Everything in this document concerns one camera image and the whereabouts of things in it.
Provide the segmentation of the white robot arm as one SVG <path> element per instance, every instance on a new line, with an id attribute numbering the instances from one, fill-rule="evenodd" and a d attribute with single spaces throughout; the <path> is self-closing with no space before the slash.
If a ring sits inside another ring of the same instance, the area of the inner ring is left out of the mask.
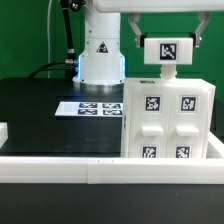
<path id="1" fill-rule="evenodd" d="M 224 0 L 59 0 L 63 10 L 68 56 L 75 62 L 73 84 L 89 88 L 115 88 L 124 82 L 125 58 L 120 52 L 120 15 L 129 15 L 136 45 L 144 50 L 146 64 L 171 67 L 192 62 L 192 49 L 212 11 L 224 11 Z M 85 48 L 77 56 L 70 26 L 70 11 L 85 10 Z M 197 12 L 200 25 L 187 38 L 148 38 L 137 26 L 141 13 Z"/>

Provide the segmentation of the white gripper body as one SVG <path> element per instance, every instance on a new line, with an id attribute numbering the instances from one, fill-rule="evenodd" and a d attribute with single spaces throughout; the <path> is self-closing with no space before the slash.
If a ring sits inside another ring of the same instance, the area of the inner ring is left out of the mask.
<path id="1" fill-rule="evenodd" d="M 99 12 L 224 11 L 224 0 L 93 0 L 93 5 Z"/>

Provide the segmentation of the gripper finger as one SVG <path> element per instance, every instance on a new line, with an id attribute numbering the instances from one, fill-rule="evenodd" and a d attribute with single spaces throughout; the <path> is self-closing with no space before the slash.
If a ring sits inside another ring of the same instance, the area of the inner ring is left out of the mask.
<path id="1" fill-rule="evenodd" d="M 193 39 L 193 46 L 199 47 L 201 43 L 201 35 L 208 26 L 210 19 L 211 19 L 211 13 L 208 11 L 202 11 L 198 14 L 199 16 L 199 25 L 196 28 L 196 30 L 189 34 L 189 37 Z"/>
<path id="2" fill-rule="evenodd" d="M 129 25 L 136 35 L 136 37 L 135 37 L 136 46 L 138 48 L 143 48 L 144 40 L 147 37 L 147 35 L 140 30 L 140 28 L 138 26 L 139 21 L 140 21 L 140 15 L 138 13 L 130 13 L 128 15 Z"/>

